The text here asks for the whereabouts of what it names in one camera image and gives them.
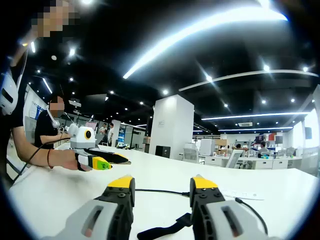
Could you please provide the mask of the person's left hand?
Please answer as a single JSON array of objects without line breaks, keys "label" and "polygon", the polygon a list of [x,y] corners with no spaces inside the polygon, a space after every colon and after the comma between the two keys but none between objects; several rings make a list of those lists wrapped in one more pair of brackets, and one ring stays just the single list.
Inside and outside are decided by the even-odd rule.
[{"label": "person's left hand", "polygon": [[69,150],[53,150],[48,157],[48,164],[51,167],[63,167],[68,170],[78,170],[75,152]]}]

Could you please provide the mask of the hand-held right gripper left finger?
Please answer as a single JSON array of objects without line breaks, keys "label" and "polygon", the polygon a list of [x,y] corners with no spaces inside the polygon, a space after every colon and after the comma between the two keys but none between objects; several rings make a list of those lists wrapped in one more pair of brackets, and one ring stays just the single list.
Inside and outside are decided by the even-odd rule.
[{"label": "hand-held right gripper left finger", "polygon": [[102,195],[86,202],[48,240],[128,240],[134,220],[135,179],[125,175],[110,182]]}]

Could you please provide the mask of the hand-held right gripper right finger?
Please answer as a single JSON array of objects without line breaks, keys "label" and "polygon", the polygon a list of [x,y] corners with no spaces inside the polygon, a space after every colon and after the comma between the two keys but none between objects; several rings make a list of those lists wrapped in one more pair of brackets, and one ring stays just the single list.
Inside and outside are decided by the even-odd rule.
[{"label": "hand-held right gripper right finger", "polygon": [[190,179],[191,223],[196,240],[268,240],[258,221],[218,185],[201,175]]}]

